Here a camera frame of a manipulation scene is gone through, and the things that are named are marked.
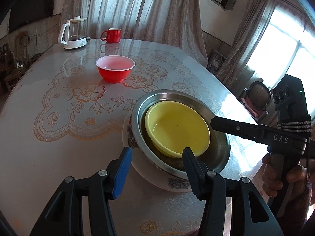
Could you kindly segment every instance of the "table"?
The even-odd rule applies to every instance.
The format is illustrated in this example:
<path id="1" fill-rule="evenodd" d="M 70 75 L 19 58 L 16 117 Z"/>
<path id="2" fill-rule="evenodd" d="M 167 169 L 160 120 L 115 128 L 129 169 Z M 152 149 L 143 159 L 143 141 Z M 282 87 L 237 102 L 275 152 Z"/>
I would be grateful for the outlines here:
<path id="1" fill-rule="evenodd" d="M 99 57 L 114 54 L 136 62 L 119 84 L 104 82 L 95 65 Z M 32 65 L 0 115 L 0 209 L 18 235 L 29 235 L 66 176 L 89 177 L 119 156 L 126 114 L 137 99 L 157 89 L 182 91 L 218 116 L 255 123 L 210 72 L 176 47 L 91 40 L 68 51 L 57 44 Z M 230 160 L 221 175 L 253 178 L 266 146 L 235 136 L 230 142 Z M 159 189 L 131 167 L 122 194 L 110 205 L 118 235 L 187 235 L 199 226 L 204 201 Z M 86 199 L 83 209 L 87 225 Z"/>

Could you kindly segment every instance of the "kettle base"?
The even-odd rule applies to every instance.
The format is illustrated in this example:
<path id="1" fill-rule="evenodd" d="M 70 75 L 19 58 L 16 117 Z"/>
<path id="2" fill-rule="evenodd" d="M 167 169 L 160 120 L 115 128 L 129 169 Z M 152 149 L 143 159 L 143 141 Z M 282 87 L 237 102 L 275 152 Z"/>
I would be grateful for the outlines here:
<path id="1" fill-rule="evenodd" d="M 64 45 L 63 47 L 67 50 L 81 48 L 86 45 L 86 37 L 80 40 L 69 41 L 68 45 Z"/>

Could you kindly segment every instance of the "black screen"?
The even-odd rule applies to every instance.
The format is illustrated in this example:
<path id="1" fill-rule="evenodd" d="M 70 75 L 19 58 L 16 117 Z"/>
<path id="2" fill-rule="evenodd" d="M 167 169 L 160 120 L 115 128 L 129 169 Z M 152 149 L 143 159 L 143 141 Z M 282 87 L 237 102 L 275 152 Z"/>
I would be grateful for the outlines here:
<path id="1" fill-rule="evenodd" d="M 54 0 L 17 0 L 11 8 L 9 33 L 53 14 Z"/>

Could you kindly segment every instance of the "metal screw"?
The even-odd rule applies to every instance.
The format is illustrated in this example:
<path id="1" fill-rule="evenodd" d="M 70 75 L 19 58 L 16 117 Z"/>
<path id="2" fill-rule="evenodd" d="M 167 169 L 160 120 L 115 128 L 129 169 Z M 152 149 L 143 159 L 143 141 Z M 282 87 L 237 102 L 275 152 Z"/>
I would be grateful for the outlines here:
<path id="1" fill-rule="evenodd" d="M 248 177 L 242 177 L 242 182 L 248 184 L 250 182 Z"/>
<path id="2" fill-rule="evenodd" d="M 99 171 L 99 175 L 100 176 L 106 176 L 107 175 L 107 171 L 106 170 L 100 170 Z"/>
<path id="3" fill-rule="evenodd" d="M 70 182 L 72 182 L 72 180 L 73 180 L 73 177 L 72 177 L 72 176 L 67 176 L 67 177 L 65 178 L 65 182 L 66 182 L 66 183 L 70 183 Z"/>
<path id="4" fill-rule="evenodd" d="M 215 171 L 212 171 L 212 170 L 209 170 L 207 172 L 207 175 L 210 176 L 210 177 L 213 177 L 213 176 L 216 176 L 216 172 Z"/>

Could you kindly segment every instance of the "white plate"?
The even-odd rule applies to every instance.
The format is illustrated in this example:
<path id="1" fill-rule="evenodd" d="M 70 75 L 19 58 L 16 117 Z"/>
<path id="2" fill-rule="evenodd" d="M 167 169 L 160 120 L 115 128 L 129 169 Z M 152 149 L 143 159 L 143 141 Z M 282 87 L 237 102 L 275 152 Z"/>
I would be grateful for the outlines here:
<path id="1" fill-rule="evenodd" d="M 151 184 L 170 191 L 178 193 L 191 192 L 188 180 L 171 176 L 163 170 L 156 167 L 138 148 L 136 140 L 133 137 L 130 125 L 131 111 L 127 114 L 122 128 L 122 143 L 124 146 L 129 146 L 133 149 L 131 164 L 135 170 Z"/>

